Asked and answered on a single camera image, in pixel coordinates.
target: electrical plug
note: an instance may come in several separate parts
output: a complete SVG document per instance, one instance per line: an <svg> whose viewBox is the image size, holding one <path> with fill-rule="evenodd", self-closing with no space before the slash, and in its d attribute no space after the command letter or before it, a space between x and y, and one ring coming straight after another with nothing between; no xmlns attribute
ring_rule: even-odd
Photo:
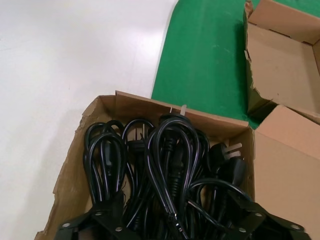
<svg viewBox="0 0 320 240"><path fill-rule="evenodd" d="M172 160L169 168L168 187L174 203L177 203L177 199L180 196L180 190L182 186L182 177L184 171L184 148L181 142L179 142L175 148Z"/></svg>
<svg viewBox="0 0 320 240"><path fill-rule="evenodd" d="M237 187L241 185L245 178L247 164L241 157L232 157L229 163L221 168L219 175L221 179Z"/></svg>
<svg viewBox="0 0 320 240"><path fill-rule="evenodd" d="M213 145L209 150L207 158L209 172L216 176L220 168L227 164L231 158L241 156L241 152L238 151L238 149L241 147L241 143L237 143L229 147L227 147L227 145L223 142Z"/></svg>

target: black power cord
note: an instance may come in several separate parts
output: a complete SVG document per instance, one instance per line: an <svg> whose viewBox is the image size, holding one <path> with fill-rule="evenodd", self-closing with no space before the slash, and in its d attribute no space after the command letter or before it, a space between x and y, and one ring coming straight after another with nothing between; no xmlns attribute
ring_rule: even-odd
<svg viewBox="0 0 320 240"><path fill-rule="evenodd" d="M141 139L136 130L135 139L128 140L129 131L141 125ZM143 118L125 126L116 120L98 122L84 137L83 164L92 203L114 197L126 174L131 194L122 220L143 238L194 239L204 223L226 231L204 209L201 190L215 185L248 197L227 181L205 177L211 162L208 138L176 113L163 115L156 128Z"/></svg>
<svg viewBox="0 0 320 240"><path fill-rule="evenodd" d="M94 123L83 153L92 208L62 224L55 239L77 240L90 232L90 240L289 240L290 226L301 236L295 239L309 239L302 226L269 214L239 188L246 172L240 147L210 147L206 135L176 113L163 115L157 127L143 118L125 126Z"/></svg>

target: screw hole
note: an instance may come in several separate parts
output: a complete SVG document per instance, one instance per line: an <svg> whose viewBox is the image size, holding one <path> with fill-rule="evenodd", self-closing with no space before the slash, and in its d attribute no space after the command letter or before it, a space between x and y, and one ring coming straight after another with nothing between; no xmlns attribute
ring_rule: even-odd
<svg viewBox="0 0 320 240"><path fill-rule="evenodd" d="M292 224L291 227L292 227L293 229L297 229L297 230L300 229L300 227L298 227L297 225L294 225L294 224Z"/></svg>
<svg viewBox="0 0 320 240"><path fill-rule="evenodd" d="M67 228L67 227L69 227L70 225L71 225L71 224L67 222L67 223L63 224L62 227L63 227L63 228Z"/></svg>
<svg viewBox="0 0 320 240"><path fill-rule="evenodd" d="M239 232L241 232L241 233L246 233L247 230L245 230L244 228L240 227L240 228L239 228Z"/></svg>

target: cardboard piece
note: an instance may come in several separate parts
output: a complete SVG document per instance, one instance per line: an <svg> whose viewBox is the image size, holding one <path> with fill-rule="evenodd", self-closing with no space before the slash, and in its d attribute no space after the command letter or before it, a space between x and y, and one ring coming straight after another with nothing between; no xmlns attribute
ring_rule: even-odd
<svg viewBox="0 0 320 240"><path fill-rule="evenodd" d="M53 194L54 204L43 231L38 232L35 240L52 240L58 226L90 209L90 194L82 164L84 134L87 128L96 122L118 119L123 123L144 117L157 124L162 114L180 112L180 107L117 91L115 95L98 96L84 111L74 139L56 181ZM186 117L195 128L203 131L210 142L242 143L242 156L248 163L246 177L242 184L254 198L254 135L248 122L227 117L211 115L191 109L186 110ZM127 196L130 191L124 188Z"/></svg>
<svg viewBox="0 0 320 240"><path fill-rule="evenodd" d="M255 200L320 236L320 126L277 106L255 131Z"/></svg>
<svg viewBox="0 0 320 240"><path fill-rule="evenodd" d="M320 123L320 18L273 0L244 11L248 112L285 105Z"/></svg>

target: power cord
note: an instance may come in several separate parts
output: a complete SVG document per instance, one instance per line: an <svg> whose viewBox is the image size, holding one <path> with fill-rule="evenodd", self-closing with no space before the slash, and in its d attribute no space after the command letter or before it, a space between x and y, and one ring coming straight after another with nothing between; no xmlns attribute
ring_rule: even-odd
<svg viewBox="0 0 320 240"><path fill-rule="evenodd" d="M140 139L135 129L135 139L128 140L137 126L143 128ZM92 204L112 199L126 175L131 193L122 221L143 239L194 239L204 235L204 225L224 233L228 226L212 211L216 199L206 211L201 191L215 186L213 192L232 191L250 201L238 188L244 162L233 150L224 144L210 148L206 135L178 113L161 116L158 127L143 118L125 126L116 120L95 123L85 133L83 153Z"/></svg>

